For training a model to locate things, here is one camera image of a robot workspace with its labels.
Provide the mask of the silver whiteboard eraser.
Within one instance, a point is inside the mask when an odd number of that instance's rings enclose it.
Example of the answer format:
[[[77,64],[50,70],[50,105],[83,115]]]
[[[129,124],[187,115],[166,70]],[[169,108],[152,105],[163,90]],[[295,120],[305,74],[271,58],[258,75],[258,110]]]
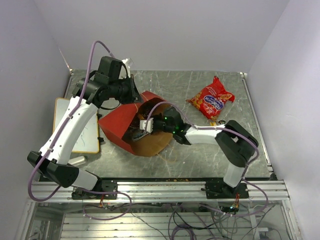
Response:
[[[78,156],[75,158],[72,158],[68,161],[68,163],[72,166],[78,167],[81,166],[83,164],[85,164],[87,162],[87,159],[85,156]]]

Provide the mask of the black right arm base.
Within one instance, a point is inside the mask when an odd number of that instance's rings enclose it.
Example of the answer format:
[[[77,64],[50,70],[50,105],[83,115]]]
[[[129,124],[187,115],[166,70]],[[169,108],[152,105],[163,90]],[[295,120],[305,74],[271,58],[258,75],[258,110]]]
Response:
[[[201,191],[205,192],[207,199],[248,199],[249,192],[246,183],[239,183],[230,187],[220,179],[207,181]]]

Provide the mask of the dark snack packet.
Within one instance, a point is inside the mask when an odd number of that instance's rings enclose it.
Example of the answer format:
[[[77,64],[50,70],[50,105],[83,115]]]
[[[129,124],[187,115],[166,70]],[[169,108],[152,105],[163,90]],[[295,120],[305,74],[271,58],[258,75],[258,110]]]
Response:
[[[152,108],[152,106],[141,106],[133,117],[126,132],[129,139],[131,139],[133,142],[136,142],[150,134],[140,130],[140,120],[147,120]]]

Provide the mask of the aluminium front frame rail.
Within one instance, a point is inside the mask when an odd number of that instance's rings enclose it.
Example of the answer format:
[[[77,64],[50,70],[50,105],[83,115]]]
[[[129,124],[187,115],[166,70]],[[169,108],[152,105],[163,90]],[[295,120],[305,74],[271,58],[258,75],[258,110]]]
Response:
[[[290,200],[284,181],[253,181],[268,196],[269,201]],[[32,192],[37,198],[45,198],[56,189],[53,182],[34,182]],[[131,197],[133,203],[169,203],[169,202],[234,202],[235,198],[207,199],[205,182],[119,182],[118,191]],[[98,199],[72,199],[73,187],[60,188],[47,203],[99,203]],[[242,202],[264,201],[263,193],[251,185],[247,185],[249,198],[242,198]],[[128,203],[125,195],[117,194],[117,199],[104,200],[107,203]]]

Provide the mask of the red paper bag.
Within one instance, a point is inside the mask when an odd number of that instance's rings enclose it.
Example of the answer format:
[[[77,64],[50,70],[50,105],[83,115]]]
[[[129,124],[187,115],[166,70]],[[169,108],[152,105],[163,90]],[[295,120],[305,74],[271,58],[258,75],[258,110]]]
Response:
[[[102,117],[98,124],[107,139],[118,147],[136,156],[153,157],[169,145],[173,136],[166,132],[150,134],[140,129],[140,121],[146,120],[152,108],[164,101],[150,91],[140,96],[143,103],[121,105]]]

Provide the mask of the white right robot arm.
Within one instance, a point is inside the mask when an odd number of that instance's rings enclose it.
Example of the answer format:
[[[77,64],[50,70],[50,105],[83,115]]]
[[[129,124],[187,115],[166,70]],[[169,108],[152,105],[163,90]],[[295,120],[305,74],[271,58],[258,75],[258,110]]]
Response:
[[[163,113],[148,115],[139,128],[150,134],[170,133],[181,145],[217,144],[229,161],[220,186],[226,198],[238,192],[249,164],[259,156],[258,141],[235,120],[217,126],[193,125],[184,122],[181,113],[170,106]]]

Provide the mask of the small whiteboard yellow frame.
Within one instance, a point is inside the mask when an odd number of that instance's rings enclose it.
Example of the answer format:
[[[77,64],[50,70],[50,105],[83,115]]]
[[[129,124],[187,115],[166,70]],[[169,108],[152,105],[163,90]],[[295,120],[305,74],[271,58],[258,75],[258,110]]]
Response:
[[[55,131],[59,125],[63,115],[65,114],[70,100],[67,98],[58,97],[55,100],[54,107],[54,119],[53,119],[53,130]],[[79,138],[77,139],[72,152],[73,153],[86,153],[86,154],[97,154],[100,151],[99,137],[99,126],[97,112],[90,118]]]

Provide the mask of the red cookie snack packet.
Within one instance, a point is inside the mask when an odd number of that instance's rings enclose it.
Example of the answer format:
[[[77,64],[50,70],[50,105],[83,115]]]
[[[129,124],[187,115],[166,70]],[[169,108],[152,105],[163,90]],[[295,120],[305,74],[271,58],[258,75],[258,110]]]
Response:
[[[220,79],[214,76],[211,84],[185,101],[199,110],[208,120],[216,122],[227,102],[233,103],[235,98],[233,93],[225,89]]]

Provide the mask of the aluminium table edge rail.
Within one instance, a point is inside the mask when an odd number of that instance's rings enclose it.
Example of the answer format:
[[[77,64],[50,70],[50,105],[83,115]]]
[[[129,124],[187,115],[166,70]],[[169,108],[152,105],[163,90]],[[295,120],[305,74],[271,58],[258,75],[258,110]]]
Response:
[[[265,145],[265,141],[264,141],[264,138],[263,138],[263,135],[262,135],[262,131],[261,131],[261,128],[260,128],[260,125],[259,125],[259,122],[258,122],[256,111],[254,109],[253,101],[252,101],[252,98],[251,98],[251,95],[250,95],[250,91],[249,91],[249,88],[248,88],[248,85],[247,85],[247,82],[246,82],[248,74],[244,73],[244,72],[239,72],[239,74],[240,74],[240,77],[241,77],[241,80],[242,80],[243,86],[245,88],[245,92],[246,92],[246,95],[247,95],[247,98],[248,98],[248,101],[249,101],[249,104],[250,104],[250,107],[251,107],[251,111],[252,111],[254,122],[255,122],[255,125],[256,125],[256,129],[257,129],[257,132],[258,132],[258,135],[259,135],[259,139],[260,139],[261,147],[262,147],[262,150],[263,150],[263,155],[264,155],[264,158],[266,160],[266,165],[267,165],[267,169],[268,169],[269,175],[270,175],[270,177],[276,177],[276,175],[274,173],[273,166],[272,166],[272,164],[270,162],[269,154],[268,154],[268,151],[267,151],[267,148],[266,148],[266,145]]]

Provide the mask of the yellow snack sachet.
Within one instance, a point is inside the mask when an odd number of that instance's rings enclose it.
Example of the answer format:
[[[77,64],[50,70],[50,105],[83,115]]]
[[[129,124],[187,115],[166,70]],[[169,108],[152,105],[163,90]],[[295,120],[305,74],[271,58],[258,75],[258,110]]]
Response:
[[[210,125],[215,127],[215,126],[219,126],[219,125],[224,125],[226,123],[225,120],[219,120],[219,121],[212,121],[210,122]]]

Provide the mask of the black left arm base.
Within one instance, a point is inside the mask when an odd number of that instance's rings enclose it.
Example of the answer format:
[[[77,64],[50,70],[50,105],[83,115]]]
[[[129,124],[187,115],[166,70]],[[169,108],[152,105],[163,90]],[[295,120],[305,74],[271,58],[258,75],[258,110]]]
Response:
[[[115,200],[117,198],[117,191],[118,184],[115,181],[103,179],[90,191],[75,187],[71,198],[73,200],[98,200],[103,197],[107,200]]]

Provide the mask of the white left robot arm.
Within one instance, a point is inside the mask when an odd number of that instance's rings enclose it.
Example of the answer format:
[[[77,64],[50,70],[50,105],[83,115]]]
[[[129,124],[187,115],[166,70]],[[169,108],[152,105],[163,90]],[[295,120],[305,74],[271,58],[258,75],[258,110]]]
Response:
[[[31,151],[27,161],[46,178],[59,186],[83,188],[96,199],[102,193],[100,178],[69,163],[74,145],[89,120],[97,114],[103,102],[115,99],[121,105],[141,103],[130,73],[130,59],[101,58],[98,69],[81,79],[72,91],[68,108],[53,134],[39,151]]]

